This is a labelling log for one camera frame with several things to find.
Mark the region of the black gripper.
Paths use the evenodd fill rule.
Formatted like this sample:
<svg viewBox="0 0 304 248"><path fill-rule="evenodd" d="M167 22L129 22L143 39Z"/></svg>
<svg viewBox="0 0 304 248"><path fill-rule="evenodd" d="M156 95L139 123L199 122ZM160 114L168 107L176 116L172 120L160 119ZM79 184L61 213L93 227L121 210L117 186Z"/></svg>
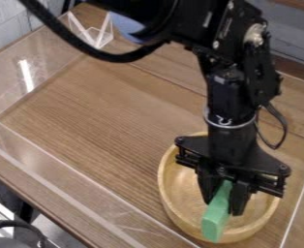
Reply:
<svg viewBox="0 0 304 248"><path fill-rule="evenodd" d="M175 144L180 148L177 163L195 168L203 200L211 203L223 185L224 177L233 178L231 212L241 216L257 192L279 198L284 196L285 180L291 167L268 154L259 145L257 114L244 119L220 122L221 115L208 114L208 133L180 136Z"/></svg>

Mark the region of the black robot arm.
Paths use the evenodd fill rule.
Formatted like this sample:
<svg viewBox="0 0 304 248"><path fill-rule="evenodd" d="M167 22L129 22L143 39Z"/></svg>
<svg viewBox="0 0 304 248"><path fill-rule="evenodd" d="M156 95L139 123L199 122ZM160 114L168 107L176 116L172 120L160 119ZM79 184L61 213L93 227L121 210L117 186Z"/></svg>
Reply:
<svg viewBox="0 0 304 248"><path fill-rule="evenodd" d="M176 162L196 170L199 189L212 202L233 183L228 211L240 216L257 192L284 195L291 167L259 146L265 109L287 127L272 104L283 75L271 52L263 12L247 0L87 0L112 12L121 34L141 45L179 43L196 55L207 82L208 133L176 138Z"/></svg>

